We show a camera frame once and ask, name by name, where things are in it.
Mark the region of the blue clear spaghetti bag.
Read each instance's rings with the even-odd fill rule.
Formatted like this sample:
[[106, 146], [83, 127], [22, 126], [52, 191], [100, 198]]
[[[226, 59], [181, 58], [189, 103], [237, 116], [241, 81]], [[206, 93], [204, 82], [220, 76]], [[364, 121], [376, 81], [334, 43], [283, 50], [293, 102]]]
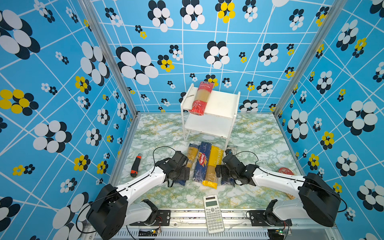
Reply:
[[200, 145], [196, 144], [189, 144], [188, 151], [187, 151], [187, 157], [188, 162], [186, 165], [186, 168], [189, 169], [187, 173], [189, 174], [189, 180], [191, 180], [193, 177], [194, 167], [196, 165], [196, 159], [198, 156]]

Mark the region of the red spaghetti bag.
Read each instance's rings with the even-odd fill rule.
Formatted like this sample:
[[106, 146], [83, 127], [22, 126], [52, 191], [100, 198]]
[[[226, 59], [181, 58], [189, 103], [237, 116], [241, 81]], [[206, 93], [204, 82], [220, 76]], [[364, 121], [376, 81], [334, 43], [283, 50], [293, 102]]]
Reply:
[[197, 116], [204, 115], [213, 88], [214, 83], [206, 81], [200, 82], [198, 90], [195, 94], [195, 99], [192, 104], [192, 109], [189, 110], [189, 113]]

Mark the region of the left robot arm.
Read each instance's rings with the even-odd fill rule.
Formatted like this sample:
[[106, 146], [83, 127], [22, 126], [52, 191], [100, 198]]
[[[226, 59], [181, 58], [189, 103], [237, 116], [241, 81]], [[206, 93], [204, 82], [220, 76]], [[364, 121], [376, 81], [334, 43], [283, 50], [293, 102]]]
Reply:
[[171, 158], [155, 163], [152, 170], [136, 179], [119, 185], [106, 185], [90, 205], [86, 219], [103, 240], [114, 237], [120, 229], [134, 223], [153, 225], [158, 217], [158, 207], [150, 200], [136, 204], [135, 200], [154, 187], [175, 180], [188, 180], [188, 157], [176, 151]]

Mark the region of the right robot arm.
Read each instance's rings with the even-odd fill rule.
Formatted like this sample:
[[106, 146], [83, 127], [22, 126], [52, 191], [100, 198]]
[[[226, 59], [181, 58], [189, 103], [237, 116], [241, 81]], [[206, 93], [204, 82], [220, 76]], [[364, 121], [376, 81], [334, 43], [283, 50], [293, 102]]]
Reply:
[[244, 165], [233, 154], [225, 156], [215, 171], [217, 177], [228, 176], [240, 186], [266, 187], [293, 196], [288, 201], [270, 201], [263, 220], [271, 226], [289, 219], [311, 219], [324, 227], [335, 224], [342, 199], [316, 174], [294, 176], [272, 172], [256, 164]]

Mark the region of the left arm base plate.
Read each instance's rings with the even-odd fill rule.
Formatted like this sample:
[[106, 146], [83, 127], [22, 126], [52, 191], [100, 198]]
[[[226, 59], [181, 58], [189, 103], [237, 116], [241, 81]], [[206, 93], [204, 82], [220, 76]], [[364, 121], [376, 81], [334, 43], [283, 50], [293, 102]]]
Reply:
[[143, 222], [135, 222], [130, 226], [147, 226], [147, 227], [159, 227], [169, 226], [171, 219], [171, 210], [157, 210], [155, 214], [151, 214], [150, 217]]

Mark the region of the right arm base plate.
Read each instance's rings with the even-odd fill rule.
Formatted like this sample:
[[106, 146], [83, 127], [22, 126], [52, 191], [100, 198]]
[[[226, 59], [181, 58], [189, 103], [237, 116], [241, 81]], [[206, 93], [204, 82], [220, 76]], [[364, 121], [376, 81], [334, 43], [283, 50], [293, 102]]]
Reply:
[[291, 227], [292, 221], [280, 220], [273, 214], [265, 214], [262, 210], [250, 210], [246, 212], [246, 218], [251, 221], [253, 227]]

